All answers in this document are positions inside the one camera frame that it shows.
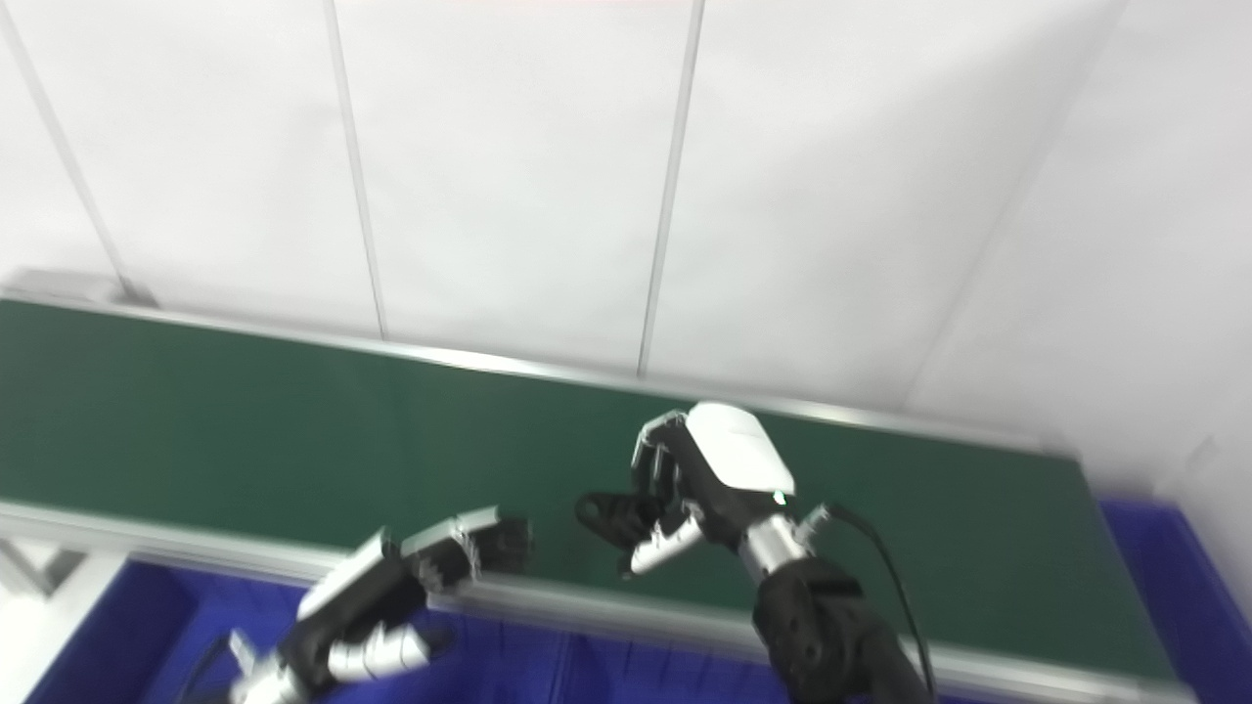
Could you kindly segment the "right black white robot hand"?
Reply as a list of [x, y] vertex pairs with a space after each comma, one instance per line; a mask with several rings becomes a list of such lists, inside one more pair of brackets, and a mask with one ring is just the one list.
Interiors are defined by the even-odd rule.
[[794, 476], [756, 415], [700, 402], [640, 428], [632, 486], [660, 504], [660, 517], [620, 560], [623, 577], [644, 575], [700, 541], [736, 552], [759, 585], [811, 556], [788, 515]]

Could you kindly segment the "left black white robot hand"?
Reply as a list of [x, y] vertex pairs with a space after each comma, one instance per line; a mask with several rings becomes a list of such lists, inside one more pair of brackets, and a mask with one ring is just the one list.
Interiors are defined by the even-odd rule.
[[454, 593], [485, 572], [518, 574], [533, 550], [531, 522], [496, 506], [471, 509], [397, 541], [366, 541], [295, 609], [275, 646], [273, 700], [313, 703], [346, 684], [428, 666], [454, 644], [453, 628], [419, 628], [431, 595]]

